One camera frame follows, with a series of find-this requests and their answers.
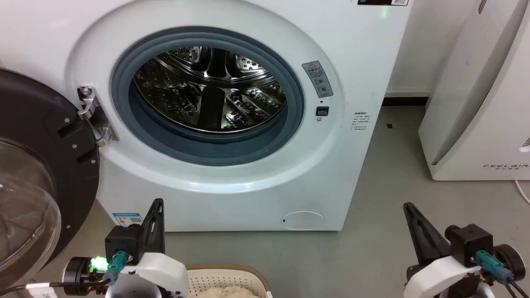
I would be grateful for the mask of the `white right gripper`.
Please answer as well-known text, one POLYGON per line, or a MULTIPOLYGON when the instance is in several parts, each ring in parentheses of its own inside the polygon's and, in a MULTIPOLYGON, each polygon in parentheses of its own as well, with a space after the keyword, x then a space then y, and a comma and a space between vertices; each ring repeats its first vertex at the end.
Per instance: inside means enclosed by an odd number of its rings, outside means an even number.
POLYGON ((481 267, 474 262, 467 267, 451 257, 449 243, 415 204, 406 202, 403 210, 418 260, 407 269, 404 298, 448 298, 450 286, 466 277, 479 278, 481 267))

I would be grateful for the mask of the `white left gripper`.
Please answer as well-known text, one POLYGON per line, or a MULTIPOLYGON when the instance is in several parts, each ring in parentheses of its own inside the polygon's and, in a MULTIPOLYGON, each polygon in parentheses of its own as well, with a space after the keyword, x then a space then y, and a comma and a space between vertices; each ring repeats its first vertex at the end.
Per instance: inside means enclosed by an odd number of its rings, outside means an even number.
POLYGON ((187 298, 187 268, 165 255, 164 200, 153 200, 144 221, 144 255, 136 265, 125 266, 106 292, 107 298, 187 298))

